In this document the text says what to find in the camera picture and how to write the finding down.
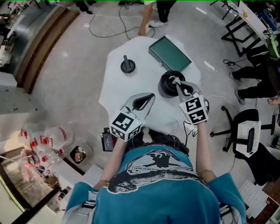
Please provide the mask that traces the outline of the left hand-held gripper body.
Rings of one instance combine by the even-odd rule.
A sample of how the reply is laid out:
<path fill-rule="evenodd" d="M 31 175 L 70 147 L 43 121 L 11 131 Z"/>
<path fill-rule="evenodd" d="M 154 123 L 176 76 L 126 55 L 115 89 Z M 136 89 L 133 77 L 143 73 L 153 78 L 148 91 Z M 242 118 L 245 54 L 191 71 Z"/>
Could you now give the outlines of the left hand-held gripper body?
<path fill-rule="evenodd" d="M 146 117 L 155 101 L 155 94 L 140 93 L 131 96 L 110 119 L 110 133 L 128 142 L 145 125 Z"/>

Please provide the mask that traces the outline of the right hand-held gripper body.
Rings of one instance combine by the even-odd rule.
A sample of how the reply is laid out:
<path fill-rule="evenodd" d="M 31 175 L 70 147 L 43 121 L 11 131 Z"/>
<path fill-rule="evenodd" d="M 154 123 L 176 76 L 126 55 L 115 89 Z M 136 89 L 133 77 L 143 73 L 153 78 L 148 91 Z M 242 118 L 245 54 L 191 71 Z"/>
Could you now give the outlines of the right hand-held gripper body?
<path fill-rule="evenodd" d="M 180 99 L 179 107 L 186 116 L 188 123 L 197 125 L 208 120 L 209 102 L 204 98 L 201 89 L 188 81 L 176 84 L 176 90 Z"/>

